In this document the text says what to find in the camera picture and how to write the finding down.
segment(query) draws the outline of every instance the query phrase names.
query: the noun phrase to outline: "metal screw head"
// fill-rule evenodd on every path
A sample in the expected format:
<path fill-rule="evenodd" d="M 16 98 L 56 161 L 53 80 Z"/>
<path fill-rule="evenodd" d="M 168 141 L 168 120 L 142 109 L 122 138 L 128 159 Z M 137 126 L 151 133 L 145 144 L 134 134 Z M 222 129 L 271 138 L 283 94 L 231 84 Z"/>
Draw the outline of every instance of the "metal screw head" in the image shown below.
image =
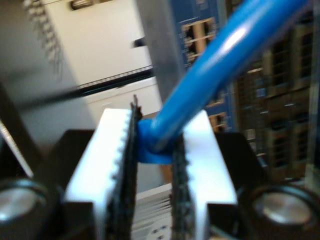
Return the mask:
<path fill-rule="evenodd" d="M 17 187 L 0 191 L 0 222 L 28 213 L 38 200 L 38 195 L 28 188 Z"/>
<path fill-rule="evenodd" d="M 253 207 L 278 224 L 302 225 L 312 217 L 310 207 L 302 199 L 285 192 L 264 193 L 254 201 Z"/>

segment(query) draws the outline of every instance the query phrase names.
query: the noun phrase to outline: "blue cable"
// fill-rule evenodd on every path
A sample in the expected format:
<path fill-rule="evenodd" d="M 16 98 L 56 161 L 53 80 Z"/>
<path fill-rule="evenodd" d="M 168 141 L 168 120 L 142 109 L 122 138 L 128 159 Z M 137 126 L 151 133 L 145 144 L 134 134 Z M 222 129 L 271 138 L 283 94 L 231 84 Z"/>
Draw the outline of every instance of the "blue cable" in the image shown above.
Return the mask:
<path fill-rule="evenodd" d="M 144 142 L 160 153 L 310 0 L 247 0 L 187 72 L 152 120 Z"/>

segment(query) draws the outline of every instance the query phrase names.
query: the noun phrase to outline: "ethernet port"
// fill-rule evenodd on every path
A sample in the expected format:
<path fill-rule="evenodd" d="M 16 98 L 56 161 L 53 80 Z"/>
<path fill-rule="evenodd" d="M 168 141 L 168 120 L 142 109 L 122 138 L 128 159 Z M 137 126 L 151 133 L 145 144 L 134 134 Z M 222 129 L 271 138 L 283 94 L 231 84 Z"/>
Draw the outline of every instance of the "ethernet port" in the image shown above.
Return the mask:
<path fill-rule="evenodd" d="M 225 132 L 225 127 L 224 126 L 218 126 L 217 128 L 218 133 L 224 133 Z"/>
<path fill-rule="evenodd" d="M 313 41 L 314 34 L 308 33 L 302 37 L 302 45 L 311 45 Z"/>
<path fill-rule="evenodd" d="M 279 74 L 273 77 L 273 83 L 275 86 L 282 85 L 285 83 L 285 75 Z"/>
<path fill-rule="evenodd" d="M 187 47 L 187 49 L 188 49 L 190 55 L 195 55 L 195 54 L 197 54 L 196 42 L 195 42 L 195 41 L 194 41 L 194 42 L 191 42 L 191 43 L 189 44 L 189 46 Z"/>
<path fill-rule="evenodd" d="M 307 111 L 298 113 L 295 119 L 299 124 L 307 123 L 309 121 L 309 113 Z"/>
<path fill-rule="evenodd" d="M 302 15 L 300 23 L 302 24 L 311 24 L 314 21 L 314 12 L 308 11 Z"/>
<path fill-rule="evenodd" d="M 205 36 L 208 36 L 211 33 L 211 22 L 205 21 L 203 24 L 203 32 Z"/>
<path fill-rule="evenodd" d="M 273 54 L 279 54 L 286 51 L 286 42 L 279 41 L 273 45 Z"/>
<path fill-rule="evenodd" d="M 288 163 L 285 161 L 276 161 L 274 166 L 279 169 L 279 168 L 284 168 L 286 166 L 288 166 Z"/>
<path fill-rule="evenodd" d="M 305 67 L 301 71 L 301 77 L 302 78 L 307 78 L 311 76 L 312 68 L 310 67 Z"/>
<path fill-rule="evenodd" d="M 217 115 L 217 116 L 216 116 L 216 122 L 217 122 L 217 125 L 223 124 L 223 122 L 224 122 L 224 115 L 223 115 L 223 114 Z"/>
<path fill-rule="evenodd" d="M 207 38 L 205 39 L 205 44 L 208 46 L 211 41 L 212 41 L 212 39 L 211 39 L 210 37 L 207 37 Z"/>
<path fill-rule="evenodd" d="M 193 25 L 187 27 L 185 29 L 184 33 L 185 33 L 185 36 L 187 38 L 195 39 L 195 33 L 194 33 L 194 26 Z"/>
<path fill-rule="evenodd" d="M 287 121 L 284 119 L 274 120 L 271 122 L 271 128 L 274 131 L 279 131 L 287 128 Z"/>

